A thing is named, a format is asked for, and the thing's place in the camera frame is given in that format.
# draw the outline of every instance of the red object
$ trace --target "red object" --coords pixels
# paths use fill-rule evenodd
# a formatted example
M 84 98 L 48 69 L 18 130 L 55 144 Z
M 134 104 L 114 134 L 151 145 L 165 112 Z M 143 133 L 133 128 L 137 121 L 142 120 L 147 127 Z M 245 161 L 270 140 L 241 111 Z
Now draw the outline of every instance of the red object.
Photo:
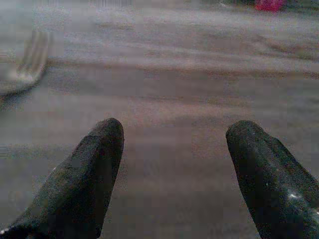
M 279 11 L 285 0 L 256 0 L 255 8 L 259 11 Z

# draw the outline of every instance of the pink object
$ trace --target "pink object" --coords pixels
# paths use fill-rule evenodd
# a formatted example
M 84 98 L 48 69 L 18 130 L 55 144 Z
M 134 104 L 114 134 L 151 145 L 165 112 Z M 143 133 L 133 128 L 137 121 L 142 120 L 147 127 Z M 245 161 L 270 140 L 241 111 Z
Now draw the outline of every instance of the pink object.
M 255 8 L 259 11 L 279 11 L 285 0 L 256 0 Z

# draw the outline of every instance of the metal fork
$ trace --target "metal fork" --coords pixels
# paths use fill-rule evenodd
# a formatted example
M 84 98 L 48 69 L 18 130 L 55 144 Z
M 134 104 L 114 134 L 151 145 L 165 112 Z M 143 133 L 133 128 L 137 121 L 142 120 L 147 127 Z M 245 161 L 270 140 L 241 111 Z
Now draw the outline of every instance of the metal fork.
M 47 62 L 51 41 L 50 33 L 32 31 L 22 59 L 8 71 L 4 79 L 0 79 L 0 98 L 26 90 L 39 81 Z

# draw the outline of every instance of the blurry background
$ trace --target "blurry background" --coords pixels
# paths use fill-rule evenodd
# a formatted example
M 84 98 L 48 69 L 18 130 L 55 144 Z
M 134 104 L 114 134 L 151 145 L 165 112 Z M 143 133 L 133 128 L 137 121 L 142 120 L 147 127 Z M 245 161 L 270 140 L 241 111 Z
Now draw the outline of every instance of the blurry background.
M 54 33 L 41 82 L 0 106 L 0 227 L 115 117 L 126 141 L 101 238 L 258 238 L 225 133 L 254 120 L 319 178 L 319 17 L 304 3 L 0 0 L 2 67 L 33 28 Z

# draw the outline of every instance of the gray table surface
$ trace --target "gray table surface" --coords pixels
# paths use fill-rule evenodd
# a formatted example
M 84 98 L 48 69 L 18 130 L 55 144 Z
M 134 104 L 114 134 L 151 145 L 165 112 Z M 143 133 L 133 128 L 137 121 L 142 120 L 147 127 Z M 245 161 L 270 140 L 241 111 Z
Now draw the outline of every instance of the gray table surface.
M 0 23 L 6 65 L 32 28 L 55 37 L 41 82 L 1 105 L 1 228 L 108 117 L 126 145 L 102 238 L 258 238 L 226 145 L 238 120 L 256 121 L 319 178 L 313 16 L 0 0 Z

